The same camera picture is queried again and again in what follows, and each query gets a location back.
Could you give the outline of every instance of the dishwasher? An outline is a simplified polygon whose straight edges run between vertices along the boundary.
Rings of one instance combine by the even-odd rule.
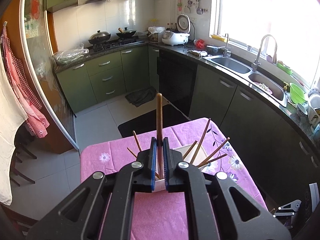
[[[186,116],[189,116],[197,63],[160,50],[157,58],[159,91]]]

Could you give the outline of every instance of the faucet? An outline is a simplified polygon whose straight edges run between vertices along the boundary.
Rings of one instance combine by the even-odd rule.
[[[229,34],[228,34],[228,33],[226,33],[224,36],[225,36],[225,37],[227,37],[226,47],[225,47],[224,52],[223,52],[223,56],[224,56],[224,57],[226,57],[226,56],[227,56],[227,52],[228,52],[228,40],[229,40]]]
[[[262,40],[261,40],[261,44],[260,44],[260,48],[259,48],[259,51],[258,51],[258,55],[257,55],[257,58],[256,60],[254,61],[254,63],[251,64],[251,67],[252,67],[252,70],[254,72],[257,71],[257,68],[258,66],[260,65],[260,62],[259,62],[259,57],[260,57],[260,54],[261,54],[261,49],[262,49],[262,44],[263,44],[263,41],[265,40],[266,37],[272,37],[274,40],[275,40],[275,53],[273,55],[273,58],[272,58],[272,63],[276,64],[277,63],[277,42],[276,42],[276,39],[274,38],[274,36],[272,36],[271,34],[267,34],[267,35],[264,35]]]

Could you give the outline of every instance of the gingham fabric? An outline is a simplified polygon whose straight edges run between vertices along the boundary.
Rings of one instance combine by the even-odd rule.
[[[21,102],[23,99],[23,101],[28,103],[28,106],[22,104],[22,107],[28,115],[27,124],[37,137],[43,138],[48,134],[46,128],[49,126],[49,122],[39,111],[42,105],[27,83],[21,60],[17,59],[12,53],[6,26],[3,27],[0,43],[4,49],[4,60],[8,68],[7,75],[10,85],[19,101]],[[16,85],[19,91],[16,91],[13,84]]]

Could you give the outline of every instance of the chopstick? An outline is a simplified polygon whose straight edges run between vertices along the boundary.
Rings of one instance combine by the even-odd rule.
[[[139,140],[138,140],[138,137],[137,137],[137,135],[136,135],[136,132],[135,132],[135,131],[132,131],[132,133],[133,133],[134,139],[136,140],[136,143],[137,143],[137,146],[138,146],[139,151],[142,152],[142,148],[141,148],[141,145],[140,145],[140,143],[139,143]]]
[[[195,158],[196,158],[196,156],[197,156],[197,154],[198,154],[198,151],[200,150],[201,144],[202,144],[202,142],[203,142],[204,136],[205,136],[205,134],[207,133],[207,129],[208,129],[210,120],[211,120],[211,119],[209,118],[208,121],[207,121],[207,124],[206,124],[206,126],[205,126],[205,128],[204,128],[203,134],[202,134],[201,139],[200,139],[200,141],[199,141],[198,147],[197,147],[197,149],[196,149],[196,151],[195,151],[195,153],[194,153],[194,155],[193,155],[193,157],[192,157],[192,159],[191,159],[191,161],[190,161],[190,164],[192,164],[192,163],[195,161]]]
[[[209,164],[209,163],[211,163],[211,162],[214,162],[214,161],[216,161],[216,160],[218,160],[218,159],[221,159],[221,158],[223,158],[224,156],[227,156],[228,154],[224,154],[224,155],[221,155],[221,156],[219,156],[219,157],[217,157],[217,158],[214,158],[214,159],[212,159],[212,160],[209,160],[208,162],[205,162],[205,163],[200,163],[197,167],[198,168],[200,168],[200,167],[202,167],[202,166],[205,166],[205,165],[207,165],[207,164]]]
[[[163,179],[163,154],[162,154],[162,94],[157,93],[157,108],[156,108],[156,125],[157,125],[157,160],[158,172]]]
[[[132,150],[129,149],[129,147],[127,147],[127,149],[128,149],[129,152],[131,152],[131,154],[132,154],[134,157],[137,158],[137,156],[134,154],[134,152],[133,152]],[[158,179],[160,179],[158,173],[155,172],[155,174],[156,174],[156,177],[157,177]]]
[[[213,153],[211,153],[207,158],[205,158],[200,164],[205,163],[205,162],[206,162],[207,160],[209,160],[213,155],[215,155],[215,154],[226,144],[226,142],[227,142],[228,140],[230,140],[230,137],[228,137],[223,143],[221,143],[220,146],[219,146],[217,149],[215,149],[215,150],[213,151]]]
[[[196,145],[197,141],[194,141],[194,143],[190,146],[190,148],[186,151],[186,153],[182,156],[182,158],[184,159],[185,157],[188,156],[189,152],[191,152],[191,150],[193,149],[193,147]]]

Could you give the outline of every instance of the open lid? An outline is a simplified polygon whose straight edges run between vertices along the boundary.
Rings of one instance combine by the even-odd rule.
[[[181,14],[177,17],[177,28],[182,33],[190,32],[190,19],[188,15]]]

